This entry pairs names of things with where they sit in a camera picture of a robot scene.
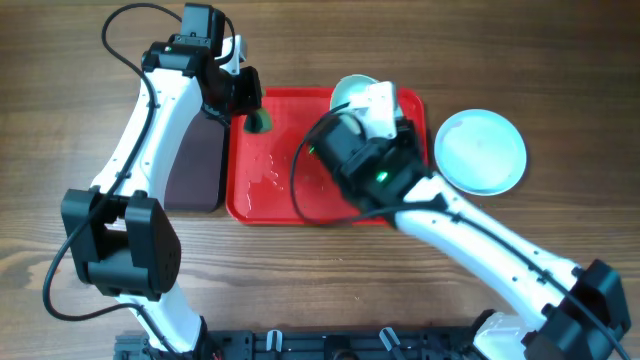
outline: red mat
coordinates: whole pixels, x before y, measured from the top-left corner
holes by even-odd
[[[244,224],[302,224],[289,196],[291,159],[304,135],[329,110],[332,91],[333,88],[267,88],[262,105],[271,115],[271,131],[249,134],[243,130],[244,118],[233,121],[226,202],[236,220]],[[414,122],[426,149],[427,123],[422,101],[408,89],[399,89],[397,95],[404,115]],[[297,200],[306,216],[330,220],[359,213],[342,199],[331,175],[307,151],[300,154],[295,181]]]

